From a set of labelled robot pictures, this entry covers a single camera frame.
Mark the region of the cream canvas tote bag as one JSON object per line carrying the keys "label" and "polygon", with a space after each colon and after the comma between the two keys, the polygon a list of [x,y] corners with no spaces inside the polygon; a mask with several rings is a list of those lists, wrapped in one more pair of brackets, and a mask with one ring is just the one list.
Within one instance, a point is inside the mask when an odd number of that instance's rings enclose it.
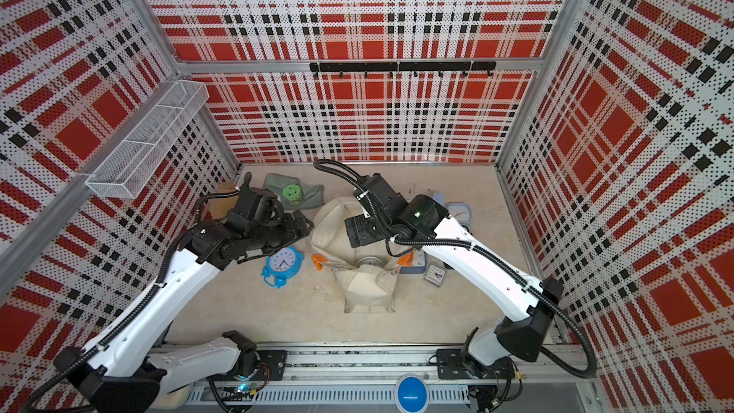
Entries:
{"label": "cream canvas tote bag", "polygon": [[[336,198],[317,212],[315,228],[308,246],[315,263],[334,274],[345,298],[345,312],[385,314],[395,311],[395,290],[398,285],[399,258],[397,247],[380,241],[366,247],[350,246],[344,221],[363,214],[361,205],[353,197]],[[382,269],[359,267],[365,256],[376,256],[385,263]]]}

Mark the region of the blue twin bell clock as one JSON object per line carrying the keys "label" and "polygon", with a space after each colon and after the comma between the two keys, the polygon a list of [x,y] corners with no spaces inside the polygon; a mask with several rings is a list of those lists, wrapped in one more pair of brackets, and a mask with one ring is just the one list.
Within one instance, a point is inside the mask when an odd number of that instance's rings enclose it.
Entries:
{"label": "blue twin bell clock", "polygon": [[261,273],[264,282],[271,288],[281,289],[300,271],[304,255],[293,247],[271,255]]}

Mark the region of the blue square alarm clock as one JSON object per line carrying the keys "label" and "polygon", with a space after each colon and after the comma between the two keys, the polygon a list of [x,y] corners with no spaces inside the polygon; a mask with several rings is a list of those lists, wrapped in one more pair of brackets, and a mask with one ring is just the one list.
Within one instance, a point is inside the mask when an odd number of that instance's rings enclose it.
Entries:
{"label": "blue square alarm clock", "polygon": [[410,254],[403,255],[398,265],[401,267],[402,275],[423,275],[427,268],[427,261],[421,250],[413,250]]}

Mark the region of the small clear travel clock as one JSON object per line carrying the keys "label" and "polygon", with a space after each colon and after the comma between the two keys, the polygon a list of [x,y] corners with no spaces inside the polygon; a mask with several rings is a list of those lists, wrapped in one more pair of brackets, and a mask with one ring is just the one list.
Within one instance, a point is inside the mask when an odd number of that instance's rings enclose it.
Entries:
{"label": "small clear travel clock", "polygon": [[447,270],[444,267],[437,264],[430,264],[426,268],[424,279],[435,287],[441,287],[445,282],[446,276]]}

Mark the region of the white blue oval clock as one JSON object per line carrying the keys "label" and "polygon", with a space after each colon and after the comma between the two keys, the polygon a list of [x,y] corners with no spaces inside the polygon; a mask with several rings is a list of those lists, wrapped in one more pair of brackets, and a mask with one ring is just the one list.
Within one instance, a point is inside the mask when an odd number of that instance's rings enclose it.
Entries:
{"label": "white blue oval clock", "polygon": [[466,203],[452,202],[447,205],[449,215],[455,219],[460,225],[469,228],[473,221],[473,214],[470,206]]}

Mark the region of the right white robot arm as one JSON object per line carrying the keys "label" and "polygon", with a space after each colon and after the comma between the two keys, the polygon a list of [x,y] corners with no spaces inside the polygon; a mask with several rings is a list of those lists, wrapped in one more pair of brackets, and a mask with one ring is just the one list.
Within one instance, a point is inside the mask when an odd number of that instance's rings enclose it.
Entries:
{"label": "right white robot arm", "polygon": [[[558,280],[541,280],[512,266],[427,195],[407,201],[380,174],[361,175],[334,160],[320,159],[313,166],[355,189],[362,212],[345,223],[352,247],[382,242],[388,249],[422,250],[460,273],[499,307],[503,315],[498,323],[475,329],[464,343],[460,364],[472,377],[481,377],[501,359],[516,357],[534,363],[539,356],[577,378],[596,376],[598,360],[592,344],[559,307],[563,286]],[[571,366],[545,347],[554,319],[561,319],[578,339],[587,361],[585,368]]]}

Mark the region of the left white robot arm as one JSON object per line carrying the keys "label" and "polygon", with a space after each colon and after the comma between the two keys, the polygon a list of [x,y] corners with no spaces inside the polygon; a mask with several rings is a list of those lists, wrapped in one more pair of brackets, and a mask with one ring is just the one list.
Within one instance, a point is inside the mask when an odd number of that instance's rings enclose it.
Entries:
{"label": "left white robot arm", "polygon": [[158,275],[95,338],[55,357],[57,374],[32,392],[23,411],[36,411],[36,403],[62,382],[86,399],[80,412],[145,412],[156,399],[183,387],[173,369],[148,357],[164,330],[230,263],[276,254],[313,230],[301,211],[286,212],[275,193],[251,187],[251,179],[245,173],[235,190],[223,195],[235,201],[223,218],[203,217],[206,203],[219,194],[199,198],[193,226],[171,242]]}

